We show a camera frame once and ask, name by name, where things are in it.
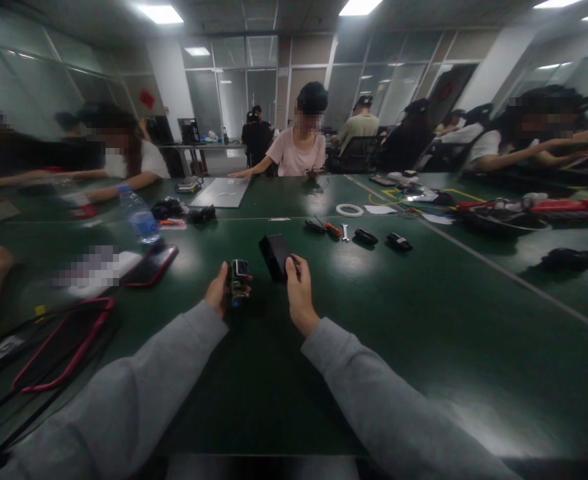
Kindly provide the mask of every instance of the computer monitor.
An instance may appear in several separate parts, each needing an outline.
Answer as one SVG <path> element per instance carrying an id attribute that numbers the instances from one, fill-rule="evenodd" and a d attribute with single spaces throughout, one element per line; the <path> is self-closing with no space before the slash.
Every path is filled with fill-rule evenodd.
<path id="1" fill-rule="evenodd" d="M 201 142 L 199 135 L 199 126 L 196 119 L 178 119 L 179 128 L 181 129 L 181 138 L 184 145 L 198 145 Z"/>
<path id="2" fill-rule="evenodd" d="M 174 143 L 174 135 L 164 115 L 149 115 L 145 118 L 145 126 L 154 145 Z"/>

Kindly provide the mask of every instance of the tape roll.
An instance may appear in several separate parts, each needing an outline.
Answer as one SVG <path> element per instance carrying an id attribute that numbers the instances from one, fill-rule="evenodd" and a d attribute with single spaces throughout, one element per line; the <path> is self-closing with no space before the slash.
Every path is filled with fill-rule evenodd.
<path id="1" fill-rule="evenodd" d="M 354 209 L 354 210 L 356 210 L 356 212 L 348 212 L 348 211 L 343 210 L 346 208 Z M 340 213 L 344 217 L 355 218 L 355 217 L 360 217 L 363 214 L 363 209 L 360 207 L 357 207 L 356 205 L 350 205 L 349 203 L 342 203 L 342 204 L 336 206 L 336 212 Z"/>

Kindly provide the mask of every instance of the black box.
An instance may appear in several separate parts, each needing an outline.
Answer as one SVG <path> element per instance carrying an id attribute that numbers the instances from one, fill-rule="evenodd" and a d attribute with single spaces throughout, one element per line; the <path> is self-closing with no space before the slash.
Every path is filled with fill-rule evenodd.
<path id="1" fill-rule="evenodd" d="M 259 248 L 272 280 L 278 283 L 286 283 L 285 261 L 290 256 L 290 251 L 285 242 L 285 237 L 282 234 L 264 236 L 259 242 Z"/>

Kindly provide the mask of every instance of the paper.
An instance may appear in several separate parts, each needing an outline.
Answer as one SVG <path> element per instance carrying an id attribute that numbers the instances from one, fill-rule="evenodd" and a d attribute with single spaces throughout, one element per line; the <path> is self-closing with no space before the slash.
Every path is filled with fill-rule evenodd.
<path id="1" fill-rule="evenodd" d="M 385 215 L 386 213 L 398 213 L 398 211 L 386 205 L 364 205 L 365 209 L 374 215 Z"/>
<path id="2" fill-rule="evenodd" d="M 423 218 L 432 223 L 441 223 L 443 225 L 451 225 L 454 223 L 454 220 L 449 217 L 440 217 L 438 215 L 430 215 L 429 213 L 424 213 Z"/>

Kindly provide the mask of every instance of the water bottle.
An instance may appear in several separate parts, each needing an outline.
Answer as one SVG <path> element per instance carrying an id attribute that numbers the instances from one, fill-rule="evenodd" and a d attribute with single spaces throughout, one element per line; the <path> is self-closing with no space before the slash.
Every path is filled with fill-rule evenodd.
<path id="1" fill-rule="evenodd" d="M 161 234 L 147 204 L 126 183 L 118 186 L 121 194 L 121 210 L 129 224 L 134 228 L 136 235 L 142 243 L 154 243 Z"/>
<path id="2" fill-rule="evenodd" d="M 96 215 L 94 206 L 74 180 L 68 177 L 54 176 L 51 178 L 51 184 L 77 219 L 88 219 Z"/>

